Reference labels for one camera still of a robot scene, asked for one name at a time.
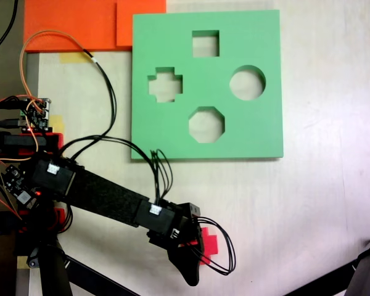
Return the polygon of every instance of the white table surface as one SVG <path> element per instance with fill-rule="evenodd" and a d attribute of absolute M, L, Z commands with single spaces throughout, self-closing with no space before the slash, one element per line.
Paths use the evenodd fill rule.
<path fill-rule="evenodd" d="M 284 158 L 175 162 L 167 197 L 198 205 L 227 230 L 235 272 L 224 277 L 202 266 L 199 285 L 189 287 L 146 229 L 76 208 L 60 236 L 67 254 L 143 296 L 284 295 L 356 258 L 370 239 L 370 0 L 168 0 L 168 12 L 249 9 L 281 11 Z M 130 139 L 131 53 L 96 57 L 118 97 L 111 135 Z M 38 96 L 63 116 L 67 141 L 109 124 L 107 90 L 91 64 L 41 54 Z M 127 147 L 101 143 L 78 161 L 154 196 L 148 166 L 131 163 Z M 33 274 L 31 295 L 41 295 Z"/>

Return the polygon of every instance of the tripod leg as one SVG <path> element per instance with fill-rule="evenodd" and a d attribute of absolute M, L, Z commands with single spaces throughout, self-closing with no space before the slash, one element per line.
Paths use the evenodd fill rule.
<path fill-rule="evenodd" d="M 344 291 L 355 272 L 352 266 L 356 266 L 356 260 L 321 276 L 315 281 L 298 288 L 286 296 L 333 296 Z"/>
<path fill-rule="evenodd" d="M 73 296 L 63 253 L 58 248 L 50 245 L 41 247 L 38 263 L 44 296 Z"/>
<path fill-rule="evenodd" d="M 359 262 L 345 296 L 370 296 L 370 254 Z"/>

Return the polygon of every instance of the cross-shaped hole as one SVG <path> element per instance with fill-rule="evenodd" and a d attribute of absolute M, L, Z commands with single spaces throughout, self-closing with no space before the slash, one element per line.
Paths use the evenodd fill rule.
<path fill-rule="evenodd" d="M 148 76 L 149 94 L 158 103 L 174 102 L 177 94 L 183 93 L 183 76 L 175 75 L 174 67 L 156 68 L 156 75 Z"/>

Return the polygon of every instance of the green foam board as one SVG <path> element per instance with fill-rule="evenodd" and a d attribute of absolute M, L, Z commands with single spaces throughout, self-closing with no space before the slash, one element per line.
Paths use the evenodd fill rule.
<path fill-rule="evenodd" d="M 264 158 L 283 156 L 279 11 L 135 15 L 133 23 L 132 141 L 168 158 Z M 194 57 L 192 37 L 217 35 L 218 56 Z M 235 72 L 256 70 L 261 96 L 237 98 Z M 173 102 L 157 102 L 149 80 L 173 69 L 183 89 Z M 199 143 L 189 132 L 198 110 L 224 118 L 224 133 Z M 132 158 L 140 156 L 132 152 Z"/>

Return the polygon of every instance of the circuit board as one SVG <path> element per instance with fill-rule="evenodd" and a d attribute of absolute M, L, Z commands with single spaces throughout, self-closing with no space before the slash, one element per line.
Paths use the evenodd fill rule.
<path fill-rule="evenodd" d="M 37 106 L 42 110 L 42 112 L 37 111 L 34 105 L 30 105 L 30 108 L 28 110 L 28 118 L 30 121 L 32 131 L 34 133 L 41 132 L 41 130 L 43 130 L 46 133 L 51 133 L 52 128 L 49 127 L 49 106 L 51 104 L 51 100 L 47 98 L 43 98 L 42 100 L 43 100 L 42 102 L 36 102 Z M 20 115 L 22 119 L 25 121 L 25 124 L 22 126 L 22 132 L 30 133 L 30 130 L 28 129 L 26 124 L 25 114 L 21 111 Z"/>

